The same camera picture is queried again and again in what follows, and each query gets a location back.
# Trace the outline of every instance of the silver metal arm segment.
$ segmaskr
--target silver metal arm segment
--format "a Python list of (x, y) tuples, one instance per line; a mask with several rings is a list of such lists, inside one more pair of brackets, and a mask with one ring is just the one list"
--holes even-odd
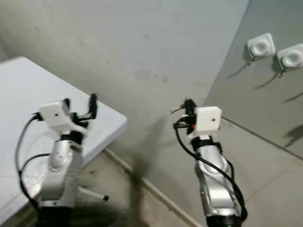
[[(201, 157), (231, 176), (231, 168), (215, 145), (206, 145), (196, 150)], [(221, 215), (240, 216), (241, 208), (232, 184), (217, 170), (197, 161), (196, 175), (200, 181), (201, 199), (206, 217)]]
[(82, 147), (71, 140), (54, 143), (39, 196), (40, 207), (73, 208), (82, 168)]

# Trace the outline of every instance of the white square mount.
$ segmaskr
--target white square mount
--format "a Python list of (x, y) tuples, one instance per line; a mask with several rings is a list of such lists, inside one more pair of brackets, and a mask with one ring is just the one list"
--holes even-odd
[(217, 106), (196, 108), (196, 136), (211, 135), (220, 128), (222, 111)]
[(283, 69), (296, 69), (303, 66), (303, 44), (288, 47), (277, 53)]
[(273, 38), (270, 33), (266, 33), (248, 40), (247, 47), (252, 58), (266, 57), (276, 52)]

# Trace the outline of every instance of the concrete floor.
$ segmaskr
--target concrete floor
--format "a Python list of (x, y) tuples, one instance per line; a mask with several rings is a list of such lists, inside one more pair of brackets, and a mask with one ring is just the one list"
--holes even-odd
[[(105, 152), (98, 155), (83, 169), (80, 185), (110, 196), (109, 201), (99, 202), (97, 207), (100, 207), (99, 213), (103, 212), (102, 216), (105, 219), (109, 217), (112, 220), (111, 227), (188, 227), (182, 219), (126, 173)], [(96, 204), (95, 198), (79, 194), (79, 207), (92, 207), (92, 204)]]
[[(80, 186), (109, 195), (101, 201), (78, 193), (72, 227), (188, 227), (180, 217), (117, 165), (106, 152), (94, 158), (80, 175)], [(34, 227), (30, 206), (15, 218), (17, 227)]]

